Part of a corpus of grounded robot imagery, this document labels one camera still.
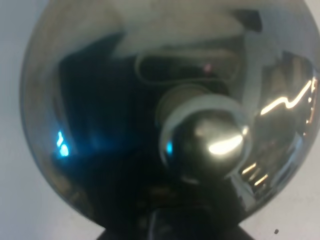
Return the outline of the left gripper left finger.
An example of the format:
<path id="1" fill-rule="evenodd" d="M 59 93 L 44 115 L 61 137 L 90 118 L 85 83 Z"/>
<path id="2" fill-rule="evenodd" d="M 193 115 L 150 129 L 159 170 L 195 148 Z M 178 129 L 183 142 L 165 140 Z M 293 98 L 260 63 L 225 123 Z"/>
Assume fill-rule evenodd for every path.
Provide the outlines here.
<path id="1" fill-rule="evenodd" d="M 155 225 L 149 224 L 147 227 L 136 230 L 125 228 L 112 229 L 107 227 L 97 238 L 97 240 L 154 240 Z"/>

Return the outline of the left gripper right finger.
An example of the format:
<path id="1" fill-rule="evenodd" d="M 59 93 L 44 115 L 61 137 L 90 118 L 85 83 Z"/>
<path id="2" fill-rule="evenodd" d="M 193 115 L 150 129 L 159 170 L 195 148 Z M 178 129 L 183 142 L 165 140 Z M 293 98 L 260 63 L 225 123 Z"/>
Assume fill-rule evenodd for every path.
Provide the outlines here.
<path id="1" fill-rule="evenodd" d="M 218 229 L 213 226 L 206 228 L 202 233 L 200 240 L 254 240 L 242 227 L 239 225 Z"/>

